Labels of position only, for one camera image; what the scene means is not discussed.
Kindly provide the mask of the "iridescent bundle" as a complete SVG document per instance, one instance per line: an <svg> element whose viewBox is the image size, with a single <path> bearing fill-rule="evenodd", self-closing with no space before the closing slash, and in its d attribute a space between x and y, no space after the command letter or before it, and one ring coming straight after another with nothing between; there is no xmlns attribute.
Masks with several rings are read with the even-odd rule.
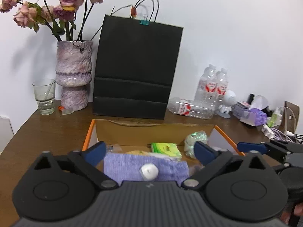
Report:
<svg viewBox="0 0 303 227"><path fill-rule="evenodd" d="M184 140L184 151L186 156L195 159L194 145L197 141L204 144L208 143L208 136L204 131L194 132L188 135Z"/></svg>

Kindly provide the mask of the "purple cloth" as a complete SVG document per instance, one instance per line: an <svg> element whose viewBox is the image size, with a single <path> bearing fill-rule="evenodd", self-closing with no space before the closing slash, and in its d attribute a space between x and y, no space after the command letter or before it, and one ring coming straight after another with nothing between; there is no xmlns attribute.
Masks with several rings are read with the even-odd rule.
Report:
<svg viewBox="0 0 303 227"><path fill-rule="evenodd" d="M173 161L154 156L109 153L104 158L104 173L121 184L123 181L143 181L140 167L152 163L159 169L154 181L175 181L178 184L189 177L185 161Z"/></svg>

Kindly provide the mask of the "green tissue packet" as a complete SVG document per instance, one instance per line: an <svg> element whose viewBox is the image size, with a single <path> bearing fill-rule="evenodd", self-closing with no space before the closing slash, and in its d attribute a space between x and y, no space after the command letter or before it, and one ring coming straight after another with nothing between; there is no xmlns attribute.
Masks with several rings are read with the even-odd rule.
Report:
<svg viewBox="0 0 303 227"><path fill-rule="evenodd" d="M151 150L153 153L159 153L178 159L182 158L182 154L180 153L177 145L173 143L153 142L151 143Z"/></svg>

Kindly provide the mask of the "white round tealight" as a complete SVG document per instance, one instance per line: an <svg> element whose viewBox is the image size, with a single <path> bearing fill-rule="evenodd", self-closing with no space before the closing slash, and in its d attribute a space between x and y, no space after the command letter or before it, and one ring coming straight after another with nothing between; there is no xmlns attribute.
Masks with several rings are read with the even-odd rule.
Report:
<svg viewBox="0 0 303 227"><path fill-rule="evenodd" d="M144 181L154 181L159 174L159 169L152 163L147 163L139 170Z"/></svg>

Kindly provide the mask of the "red orange cardboard box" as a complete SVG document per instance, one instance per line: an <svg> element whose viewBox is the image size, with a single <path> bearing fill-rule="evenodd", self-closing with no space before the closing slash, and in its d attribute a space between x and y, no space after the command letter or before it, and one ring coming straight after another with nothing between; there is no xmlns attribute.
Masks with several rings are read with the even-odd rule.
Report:
<svg viewBox="0 0 303 227"><path fill-rule="evenodd" d="M197 162L185 155L184 139L186 136L204 131L208 136L208 145L227 149L235 155L243 156L236 144L226 133L213 124L149 124L146 122L114 121L93 119L88 129L82 150L85 151L99 141L107 145L119 145L123 153L141 150L150 152L148 147L153 142L173 143L178 146L182 160L192 166Z"/></svg>

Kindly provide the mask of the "purple tissue box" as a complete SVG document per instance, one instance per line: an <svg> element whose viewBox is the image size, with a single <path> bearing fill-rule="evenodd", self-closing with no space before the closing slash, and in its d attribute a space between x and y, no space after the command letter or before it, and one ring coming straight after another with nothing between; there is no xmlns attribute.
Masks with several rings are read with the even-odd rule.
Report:
<svg viewBox="0 0 303 227"><path fill-rule="evenodd" d="M267 122L267 115L262 110L269 106L268 100L261 95L254 96L252 103L238 101L232 106L232 114L249 126L262 126Z"/></svg>

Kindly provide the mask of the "small green bottle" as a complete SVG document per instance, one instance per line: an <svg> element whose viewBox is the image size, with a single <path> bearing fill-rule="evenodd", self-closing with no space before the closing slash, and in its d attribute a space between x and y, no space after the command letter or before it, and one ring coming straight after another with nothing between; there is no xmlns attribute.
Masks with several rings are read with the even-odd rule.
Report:
<svg viewBox="0 0 303 227"><path fill-rule="evenodd" d="M267 125L268 127L272 128L272 127L280 126L281 122L282 122L281 110L279 108L276 108L275 111L272 113L272 116L269 119Z"/></svg>

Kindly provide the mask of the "white astronaut figurine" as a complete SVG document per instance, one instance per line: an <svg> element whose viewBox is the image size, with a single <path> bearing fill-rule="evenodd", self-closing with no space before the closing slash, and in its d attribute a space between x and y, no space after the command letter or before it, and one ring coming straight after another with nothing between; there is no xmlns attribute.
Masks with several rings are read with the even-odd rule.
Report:
<svg viewBox="0 0 303 227"><path fill-rule="evenodd" d="M236 102L236 94L231 90L227 90L215 113L222 118L230 119L232 106L235 105Z"/></svg>

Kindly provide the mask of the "lying empty water bottle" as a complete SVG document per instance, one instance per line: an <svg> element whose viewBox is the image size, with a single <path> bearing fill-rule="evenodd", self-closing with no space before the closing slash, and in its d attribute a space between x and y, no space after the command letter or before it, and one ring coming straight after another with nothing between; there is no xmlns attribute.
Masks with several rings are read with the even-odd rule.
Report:
<svg viewBox="0 0 303 227"><path fill-rule="evenodd" d="M214 115L212 106L200 101L186 100L179 97L171 98L167 104L167 109L175 115L198 119L211 119Z"/></svg>

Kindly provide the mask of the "small orange clear item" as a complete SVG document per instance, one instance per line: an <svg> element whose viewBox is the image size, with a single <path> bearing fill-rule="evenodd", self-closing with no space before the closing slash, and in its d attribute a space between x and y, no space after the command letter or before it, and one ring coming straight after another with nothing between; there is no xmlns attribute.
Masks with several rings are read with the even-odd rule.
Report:
<svg viewBox="0 0 303 227"><path fill-rule="evenodd" d="M66 109L63 106L59 106L58 110L62 113L62 115L69 115L69 114L72 114L74 112L73 108Z"/></svg>

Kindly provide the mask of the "left standing water bottle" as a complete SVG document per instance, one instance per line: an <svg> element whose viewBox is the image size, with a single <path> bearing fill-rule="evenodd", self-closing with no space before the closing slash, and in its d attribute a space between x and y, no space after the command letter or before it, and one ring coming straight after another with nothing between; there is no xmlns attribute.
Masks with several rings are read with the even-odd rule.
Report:
<svg viewBox="0 0 303 227"><path fill-rule="evenodd" d="M217 99L216 87L216 66L209 64L199 79L194 101L201 103L202 107L211 109Z"/></svg>

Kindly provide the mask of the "standing water bottle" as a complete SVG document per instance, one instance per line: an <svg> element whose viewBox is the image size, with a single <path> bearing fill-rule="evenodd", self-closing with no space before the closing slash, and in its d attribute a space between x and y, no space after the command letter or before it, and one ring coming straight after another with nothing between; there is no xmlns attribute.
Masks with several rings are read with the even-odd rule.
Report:
<svg viewBox="0 0 303 227"><path fill-rule="evenodd" d="M199 79L194 101L201 103L202 107L211 109L217 99L216 87L216 66L209 64Z"/></svg>
<svg viewBox="0 0 303 227"><path fill-rule="evenodd" d="M215 104L215 109L218 109L225 96L227 86L229 83L227 70L225 68L221 68L221 70L216 73L216 81L217 81L217 87L216 87L217 100Z"/></svg>

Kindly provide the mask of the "right standing water bottle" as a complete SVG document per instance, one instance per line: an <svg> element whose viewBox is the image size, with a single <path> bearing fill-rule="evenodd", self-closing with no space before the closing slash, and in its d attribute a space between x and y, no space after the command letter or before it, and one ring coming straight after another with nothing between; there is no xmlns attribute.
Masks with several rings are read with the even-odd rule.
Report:
<svg viewBox="0 0 303 227"><path fill-rule="evenodd" d="M227 86L229 83L227 70L225 68L221 68L221 70L216 73L216 81L217 81L217 87L216 87L217 100L215 104L215 109L218 109L225 96Z"/></svg>

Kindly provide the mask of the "clear drinking glass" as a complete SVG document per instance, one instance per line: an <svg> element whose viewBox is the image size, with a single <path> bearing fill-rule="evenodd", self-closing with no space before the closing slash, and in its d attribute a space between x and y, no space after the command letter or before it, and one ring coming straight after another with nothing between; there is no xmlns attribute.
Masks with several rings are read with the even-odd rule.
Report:
<svg viewBox="0 0 303 227"><path fill-rule="evenodd" d="M54 112L55 84L54 79L41 79L32 84L41 115L50 115Z"/></svg>

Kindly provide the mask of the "purple ceramic vase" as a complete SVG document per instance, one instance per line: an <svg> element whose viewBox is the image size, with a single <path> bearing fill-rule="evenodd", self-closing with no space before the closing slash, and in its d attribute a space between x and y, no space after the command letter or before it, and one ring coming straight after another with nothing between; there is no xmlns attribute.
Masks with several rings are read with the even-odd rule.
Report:
<svg viewBox="0 0 303 227"><path fill-rule="evenodd" d="M79 111L87 107L87 86L92 80L93 42L57 42L56 83L62 87L61 106Z"/></svg>

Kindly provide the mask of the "black paper shopping bag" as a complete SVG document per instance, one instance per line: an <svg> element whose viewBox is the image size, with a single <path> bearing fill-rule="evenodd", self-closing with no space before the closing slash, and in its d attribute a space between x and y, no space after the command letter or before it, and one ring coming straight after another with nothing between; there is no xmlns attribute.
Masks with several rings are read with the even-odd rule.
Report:
<svg viewBox="0 0 303 227"><path fill-rule="evenodd" d="M183 29L106 15L94 74L93 113L163 119Z"/></svg>

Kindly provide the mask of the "dried pink rose bouquet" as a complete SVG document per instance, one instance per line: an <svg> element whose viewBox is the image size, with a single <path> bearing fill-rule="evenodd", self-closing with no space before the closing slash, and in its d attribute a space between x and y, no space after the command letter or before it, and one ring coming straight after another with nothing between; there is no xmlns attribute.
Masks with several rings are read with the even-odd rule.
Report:
<svg viewBox="0 0 303 227"><path fill-rule="evenodd" d="M104 0L59 0L57 6L44 6L38 2L25 0L1 0L1 13L10 12L17 7L14 22L22 28L39 31L41 25L47 26L55 38L61 42L65 35L67 41L82 41L84 25L95 4Z"/></svg>

